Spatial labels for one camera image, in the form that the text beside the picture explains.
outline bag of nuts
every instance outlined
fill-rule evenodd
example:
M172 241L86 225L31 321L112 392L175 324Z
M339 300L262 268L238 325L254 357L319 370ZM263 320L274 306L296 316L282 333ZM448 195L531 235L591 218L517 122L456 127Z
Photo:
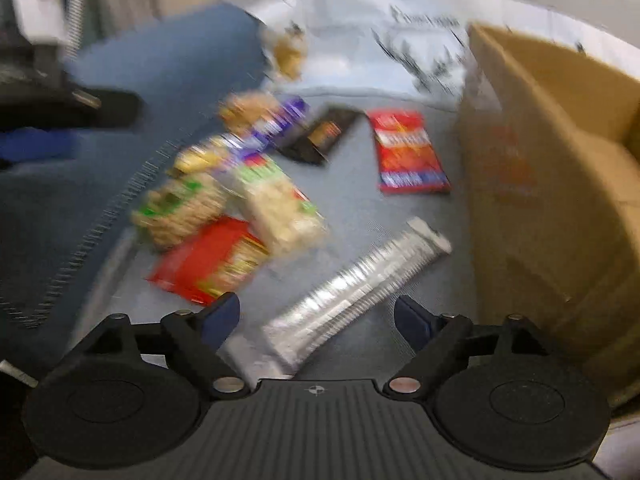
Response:
M188 174L149 192L132 220L159 249L167 250L222 215L226 199L227 193L210 174Z

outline purple package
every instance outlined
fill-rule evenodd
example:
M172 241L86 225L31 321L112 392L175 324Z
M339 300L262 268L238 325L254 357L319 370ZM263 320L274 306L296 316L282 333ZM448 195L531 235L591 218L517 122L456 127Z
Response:
M246 136L226 133L221 137L229 150L240 160L262 153L270 144L281 138L286 131L299 123L306 113L306 103L301 97L292 97L284 101L279 110L270 119L261 119Z

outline silver screw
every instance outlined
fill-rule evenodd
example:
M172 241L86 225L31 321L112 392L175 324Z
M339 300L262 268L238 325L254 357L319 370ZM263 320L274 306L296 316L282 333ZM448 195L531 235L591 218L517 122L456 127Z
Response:
M213 387L222 394L234 394L244 388L244 381L239 377L220 377L213 381Z
M397 394L414 394L420 386L420 381L412 377L396 377L389 382L389 387Z

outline blue fabric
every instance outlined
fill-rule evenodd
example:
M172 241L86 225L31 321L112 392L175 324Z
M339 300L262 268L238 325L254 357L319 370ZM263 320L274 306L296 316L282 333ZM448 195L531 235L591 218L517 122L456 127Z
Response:
M20 128L0 134L0 158L12 163L48 158L71 158L76 134L66 130Z
M127 180L165 141L192 131L194 141L212 133L198 126L227 93L258 86L264 57L257 22L221 4L95 45L70 71L87 86L137 92L146 107L131 131L76 133L74 160L25 163L0 173L2 294L27 312ZM26 330L0 314L0 358L36 377L60 359L127 216L91 252L44 325Z

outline red snack package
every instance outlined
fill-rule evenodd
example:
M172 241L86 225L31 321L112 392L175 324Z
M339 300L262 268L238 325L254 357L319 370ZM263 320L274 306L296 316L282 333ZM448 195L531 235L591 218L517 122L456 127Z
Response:
M381 191L449 191L449 180L419 112L389 109L372 110L367 115L376 137Z
M148 278L160 288L207 305L235 291L268 258L249 223L223 216L165 254Z

